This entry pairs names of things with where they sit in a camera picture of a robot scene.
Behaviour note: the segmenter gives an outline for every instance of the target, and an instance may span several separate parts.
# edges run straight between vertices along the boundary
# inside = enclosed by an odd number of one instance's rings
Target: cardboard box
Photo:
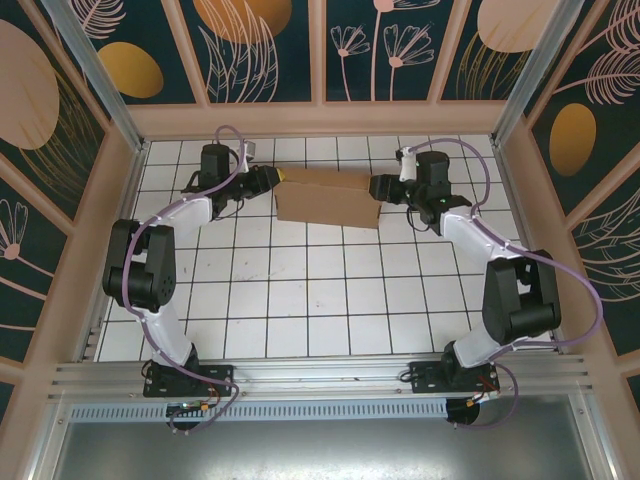
[[[274,189],[278,220],[378,228],[381,203],[369,195],[370,175],[281,168]]]

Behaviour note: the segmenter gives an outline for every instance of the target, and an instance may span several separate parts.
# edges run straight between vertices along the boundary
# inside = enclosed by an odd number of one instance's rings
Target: gray floor
[[[480,420],[511,399],[486,405]],[[193,437],[162,424],[77,424],[57,479],[579,480],[591,478],[568,401],[524,398],[487,432],[442,419],[229,422]]]

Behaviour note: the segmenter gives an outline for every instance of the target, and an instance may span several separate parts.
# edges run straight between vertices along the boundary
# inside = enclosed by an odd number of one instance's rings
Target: yellow circle
[[[551,165],[570,177],[587,163],[596,142],[596,119],[584,105],[570,103],[558,113],[551,128]]]
[[[497,52],[531,50],[557,4],[558,0],[483,0],[478,11],[480,40]]]
[[[35,150],[49,141],[58,124],[56,71],[31,37],[4,20],[0,45],[0,138]]]
[[[263,36],[251,33],[256,27],[245,1],[256,22],[262,18],[274,37],[289,23],[291,0],[193,0],[193,4],[202,21],[219,37],[233,43],[256,43]]]
[[[125,95],[149,98],[164,86],[162,71],[156,61],[140,47],[126,42],[114,42],[98,51],[116,88]]]

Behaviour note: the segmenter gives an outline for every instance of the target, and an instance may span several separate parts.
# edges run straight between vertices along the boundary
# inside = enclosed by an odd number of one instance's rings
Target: white tile floor
[[[399,146],[427,138],[259,139],[254,162],[398,173]],[[486,136],[462,138],[492,155]],[[180,196],[206,143],[152,144],[135,218]],[[475,202],[484,193],[479,162],[457,145],[441,150],[451,158],[454,193]],[[518,240],[496,162],[488,161],[491,197],[482,215]],[[433,232],[414,232],[404,207],[384,205],[378,230],[342,228],[278,221],[266,194],[177,248],[174,302],[202,359],[438,352],[481,321],[484,267]],[[132,317],[109,308],[97,360],[149,358]]]

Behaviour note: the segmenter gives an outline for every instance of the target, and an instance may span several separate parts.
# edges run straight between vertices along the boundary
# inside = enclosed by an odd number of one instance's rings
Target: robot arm
[[[254,149],[250,142],[245,148],[251,156]],[[201,168],[192,176],[184,193],[198,193],[219,185],[230,175],[229,147],[220,144],[206,145],[202,150]],[[174,362],[195,371],[198,359],[195,346],[187,339],[184,328],[171,298],[175,291],[176,264],[175,240],[219,217],[229,200],[241,201],[270,191],[280,182],[277,169],[268,166],[245,168],[223,190],[210,196],[184,198],[182,205],[146,229],[136,245],[129,274],[129,298],[131,304],[144,315],[144,321],[159,349]],[[140,223],[135,220],[118,220],[111,231],[107,261],[102,285],[105,293],[123,306],[122,271],[127,249]],[[155,364],[169,367],[154,352]]]
[[[401,174],[374,176],[370,194],[376,200],[406,204],[419,212],[422,222],[434,233],[486,265],[483,322],[447,345],[442,358],[450,383],[465,371],[486,365],[506,346],[558,328],[561,317],[553,268],[509,250],[507,239],[481,219],[472,218],[471,203],[451,194],[447,155],[425,152],[413,156],[403,149],[397,152],[397,158],[402,164]],[[488,236],[475,221],[495,237]],[[536,253],[550,258],[544,251]]]

